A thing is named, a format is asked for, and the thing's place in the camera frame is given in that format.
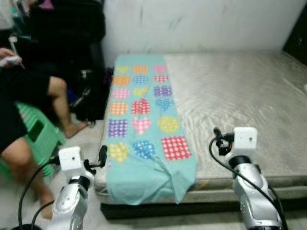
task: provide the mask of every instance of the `light blue cloth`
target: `light blue cloth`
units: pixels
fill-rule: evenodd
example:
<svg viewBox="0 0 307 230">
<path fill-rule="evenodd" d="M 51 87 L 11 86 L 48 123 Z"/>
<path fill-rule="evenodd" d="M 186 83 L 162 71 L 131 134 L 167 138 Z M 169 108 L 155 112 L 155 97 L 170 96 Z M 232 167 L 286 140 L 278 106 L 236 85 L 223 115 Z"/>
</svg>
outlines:
<svg viewBox="0 0 307 230">
<path fill-rule="evenodd" d="M 197 159 L 178 117 L 170 76 L 167 70 L 164 71 L 165 67 L 162 55 L 121 55 L 116 61 L 107 106 L 106 135 L 109 159 L 107 189 L 117 204 L 138 205 L 165 198 L 173 198 L 179 203 L 195 182 Z M 127 77 L 130 77 L 130 82 L 125 85 Z M 135 89 L 145 93 L 140 97 L 134 94 Z M 132 115 L 132 104 L 141 99 L 149 102 L 149 113 Z M 122 115 L 117 115 L 118 110 L 114 106 L 119 102 L 128 107 Z M 117 105 L 125 111 L 125 105 Z M 144 118 L 150 120 L 150 127 L 143 133 L 141 130 L 137 132 L 134 127 Z M 173 125 L 168 126 L 168 121 L 174 121 Z"/>
</svg>

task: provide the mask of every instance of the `black cable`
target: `black cable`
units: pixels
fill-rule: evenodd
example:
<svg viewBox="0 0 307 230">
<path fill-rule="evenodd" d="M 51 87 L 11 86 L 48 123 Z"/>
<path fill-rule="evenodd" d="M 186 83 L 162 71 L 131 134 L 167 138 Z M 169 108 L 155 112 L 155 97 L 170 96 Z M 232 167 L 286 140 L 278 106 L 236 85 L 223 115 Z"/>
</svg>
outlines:
<svg viewBox="0 0 307 230">
<path fill-rule="evenodd" d="M 32 181 L 35 179 L 35 177 L 37 176 L 37 174 L 48 164 L 50 164 L 51 161 L 48 161 L 47 163 L 43 164 L 42 166 L 40 166 L 36 172 L 33 174 L 33 176 L 31 177 L 31 179 L 29 180 L 28 184 L 25 186 L 23 193 L 20 196 L 19 199 L 19 205 L 18 205 L 18 224 L 19 224 L 19 230 L 23 230 L 23 221 L 22 221 L 22 206 L 23 206 L 23 200 L 24 200 L 24 196 L 26 194 L 26 192 L 28 191 Z"/>
<path fill-rule="evenodd" d="M 231 171 L 232 173 L 234 173 L 235 175 L 241 177 L 243 180 L 245 180 L 246 182 L 248 182 L 251 186 L 253 186 L 258 192 L 260 192 L 266 199 L 268 199 L 268 201 L 274 206 L 274 208 L 277 210 L 281 220 L 282 220 L 282 224 L 283 224 L 283 228 L 284 230 L 288 230 L 288 225 L 287 222 L 285 220 L 285 217 L 283 215 L 283 212 L 280 210 L 280 208 L 274 203 L 274 201 L 264 192 L 262 191 L 257 185 L 255 185 L 254 183 L 252 183 L 252 181 L 250 181 L 248 178 L 246 178 L 245 176 L 243 176 L 242 174 L 240 174 L 239 172 L 233 170 L 232 168 L 229 168 L 227 165 L 225 165 L 224 163 L 222 163 L 221 161 L 219 161 L 212 153 L 212 144 L 214 143 L 214 141 L 216 141 L 217 139 L 219 139 L 218 137 L 214 137 L 209 144 L 209 153 L 212 156 L 212 158 L 218 162 L 220 165 L 222 165 L 224 168 L 228 169 L 229 171 Z"/>
<path fill-rule="evenodd" d="M 279 206 L 279 209 L 280 211 L 283 213 L 283 216 L 284 216 L 284 210 L 283 210 L 283 205 L 282 205 L 282 202 L 277 194 L 277 192 L 271 187 L 269 186 L 269 189 L 272 191 L 272 193 L 274 194 L 275 196 L 275 199 L 277 200 L 277 203 L 278 203 L 278 206 Z"/>
<path fill-rule="evenodd" d="M 35 221 L 36 221 L 36 218 L 38 216 L 38 214 L 46 207 L 48 207 L 49 205 L 52 205 L 54 203 L 54 200 L 53 201 L 50 201 L 49 203 L 46 203 L 44 204 L 42 207 L 39 208 L 39 210 L 35 213 L 35 215 L 33 216 L 33 219 L 32 219 L 32 223 L 31 223 L 31 230 L 34 230 L 34 226 L 35 226 Z"/>
</svg>

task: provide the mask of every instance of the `yellow heart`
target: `yellow heart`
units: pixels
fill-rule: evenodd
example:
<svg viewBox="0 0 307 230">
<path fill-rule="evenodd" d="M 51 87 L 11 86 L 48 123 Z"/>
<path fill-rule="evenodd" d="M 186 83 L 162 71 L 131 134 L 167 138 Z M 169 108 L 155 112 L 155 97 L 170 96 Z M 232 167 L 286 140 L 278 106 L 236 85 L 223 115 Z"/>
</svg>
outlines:
<svg viewBox="0 0 307 230">
<path fill-rule="evenodd" d="M 123 74 L 123 73 L 128 72 L 130 67 L 129 66 L 117 66 L 116 69 L 117 69 L 118 72 Z"/>
<path fill-rule="evenodd" d="M 125 145 L 123 142 L 120 142 L 118 145 L 110 144 L 109 153 L 111 158 L 118 161 L 119 163 L 123 163 L 124 160 L 128 157 L 129 149 L 127 145 Z"/>
<path fill-rule="evenodd" d="M 136 88 L 133 90 L 134 95 L 142 97 L 143 94 L 147 93 L 149 91 L 148 87 L 145 88 Z"/>
</svg>

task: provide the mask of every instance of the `person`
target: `person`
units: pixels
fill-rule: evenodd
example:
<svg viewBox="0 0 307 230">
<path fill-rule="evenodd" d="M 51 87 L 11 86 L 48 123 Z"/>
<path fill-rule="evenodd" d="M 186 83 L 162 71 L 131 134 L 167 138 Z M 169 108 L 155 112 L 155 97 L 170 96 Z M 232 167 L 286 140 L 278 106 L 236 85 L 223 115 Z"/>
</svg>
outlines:
<svg viewBox="0 0 307 230">
<path fill-rule="evenodd" d="M 11 56 L 15 56 L 11 50 L 0 48 L 0 60 Z M 38 165 L 24 138 L 27 131 L 14 101 L 36 105 L 42 103 L 46 97 L 52 98 L 53 109 L 67 138 L 87 126 L 85 122 L 74 124 L 71 121 L 67 85 L 63 79 L 31 72 L 8 62 L 0 68 L 0 158 L 7 163 L 13 177 L 20 184 L 30 180 Z M 43 182 L 42 174 L 32 182 L 31 188 L 42 205 L 53 200 L 50 189 Z M 43 216 L 50 219 L 52 208 L 45 208 Z"/>
</svg>

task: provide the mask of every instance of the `green stool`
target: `green stool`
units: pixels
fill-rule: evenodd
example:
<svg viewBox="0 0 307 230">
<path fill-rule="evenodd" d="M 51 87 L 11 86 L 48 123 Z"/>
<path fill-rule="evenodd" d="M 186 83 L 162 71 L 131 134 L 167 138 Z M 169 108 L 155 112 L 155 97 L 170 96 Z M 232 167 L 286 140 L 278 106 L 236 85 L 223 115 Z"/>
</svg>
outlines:
<svg viewBox="0 0 307 230">
<path fill-rule="evenodd" d="M 49 119 L 37 108 L 28 104 L 17 102 L 16 106 L 27 128 L 25 139 L 32 148 L 34 159 L 38 165 L 46 163 L 55 148 L 64 144 L 65 138 L 59 128 L 55 127 Z M 51 165 L 43 169 L 44 175 L 51 176 L 54 169 Z M 11 172 L 5 162 L 0 160 L 0 173 L 11 178 Z"/>
</svg>

